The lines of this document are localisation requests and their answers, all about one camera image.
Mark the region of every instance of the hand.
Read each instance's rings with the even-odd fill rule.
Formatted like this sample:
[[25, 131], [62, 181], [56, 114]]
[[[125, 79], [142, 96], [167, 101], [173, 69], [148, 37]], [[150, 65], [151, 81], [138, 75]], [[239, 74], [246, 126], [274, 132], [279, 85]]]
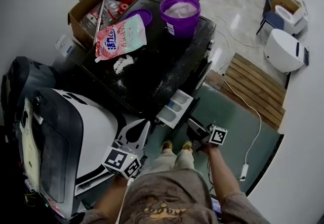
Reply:
[[207, 143], [203, 148], [202, 151], [205, 152], [208, 156], [211, 154], [211, 151], [218, 150], [218, 145]]
[[128, 180], [123, 177], [119, 177], [115, 175], [113, 182], [118, 186], [127, 186]]

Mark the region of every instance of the pink detergent bag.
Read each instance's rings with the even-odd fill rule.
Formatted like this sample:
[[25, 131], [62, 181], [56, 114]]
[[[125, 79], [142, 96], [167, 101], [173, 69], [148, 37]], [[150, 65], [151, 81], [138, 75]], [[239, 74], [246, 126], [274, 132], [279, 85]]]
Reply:
[[135, 51], [143, 45], [146, 45], [144, 23], [140, 15], [135, 15], [98, 32], [95, 62]]

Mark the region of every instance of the power adapter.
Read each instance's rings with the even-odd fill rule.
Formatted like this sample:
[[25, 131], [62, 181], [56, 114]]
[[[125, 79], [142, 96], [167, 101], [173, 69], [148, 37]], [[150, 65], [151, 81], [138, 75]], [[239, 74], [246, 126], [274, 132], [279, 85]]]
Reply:
[[241, 172], [239, 181], [241, 181], [241, 182], [245, 181], [247, 174], [248, 174], [248, 169], [249, 169], [249, 164], [244, 164], [242, 167], [242, 172]]

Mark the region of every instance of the black cable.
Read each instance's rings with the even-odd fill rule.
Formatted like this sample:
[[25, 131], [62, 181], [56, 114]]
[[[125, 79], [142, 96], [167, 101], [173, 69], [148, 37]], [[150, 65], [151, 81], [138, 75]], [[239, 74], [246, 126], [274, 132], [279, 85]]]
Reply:
[[211, 176], [210, 176], [210, 167], [211, 167], [211, 164], [210, 164], [209, 159], [208, 159], [208, 162], [207, 162], [208, 180], [212, 185], [212, 187], [209, 189], [209, 192], [211, 192], [212, 189], [214, 188], [214, 183], [211, 181]]

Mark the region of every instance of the brown shirt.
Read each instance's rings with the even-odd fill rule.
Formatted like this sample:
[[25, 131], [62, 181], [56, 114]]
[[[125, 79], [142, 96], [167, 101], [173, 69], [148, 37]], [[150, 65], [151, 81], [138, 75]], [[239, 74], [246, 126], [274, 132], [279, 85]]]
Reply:
[[[222, 223], [269, 223], [244, 193], [228, 195], [221, 205]], [[98, 210], [86, 213], [83, 224], [114, 224]], [[146, 174], [130, 186], [119, 223], [218, 223], [209, 189], [195, 170]]]

